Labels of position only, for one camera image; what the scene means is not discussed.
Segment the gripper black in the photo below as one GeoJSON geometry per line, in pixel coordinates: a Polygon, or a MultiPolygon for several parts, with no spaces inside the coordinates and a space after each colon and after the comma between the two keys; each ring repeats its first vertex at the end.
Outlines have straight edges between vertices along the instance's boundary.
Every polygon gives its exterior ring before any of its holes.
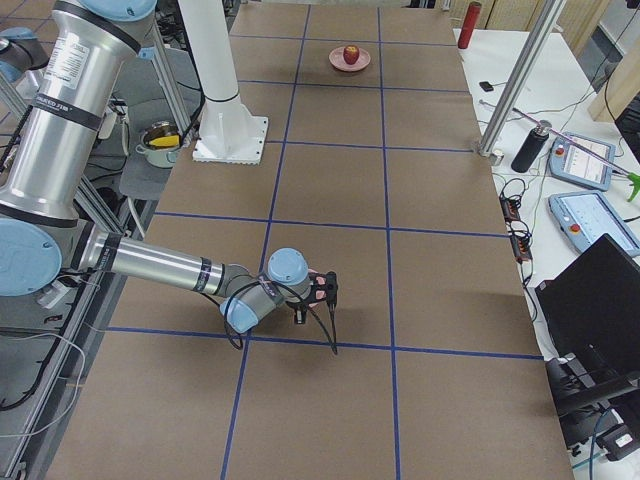
{"type": "Polygon", "coordinates": [[[306,314],[311,309],[311,301],[308,299],[297,299],[289,301],[288,306],[294,311],[294,323],[305,324],[306,314]]]}

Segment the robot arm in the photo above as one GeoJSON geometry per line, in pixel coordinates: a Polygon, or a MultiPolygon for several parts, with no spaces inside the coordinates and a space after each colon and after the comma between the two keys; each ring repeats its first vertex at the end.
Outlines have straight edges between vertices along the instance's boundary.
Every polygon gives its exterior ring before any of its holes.
{"type": "Polygon", "coordinates": [[[160,42],[156,8],[153,1],[53,4],[58,36],[1,185],[1,293],[20,297],[67,274],[109,272],[220,298],[238,333],[281,305],[302,321],[319,300],[319,282],[300,252],[279,249],[252,274],[111,232],[76,200],[83,187],[125,172],[99,165],[96,148],[123,65],[160,42]]]}

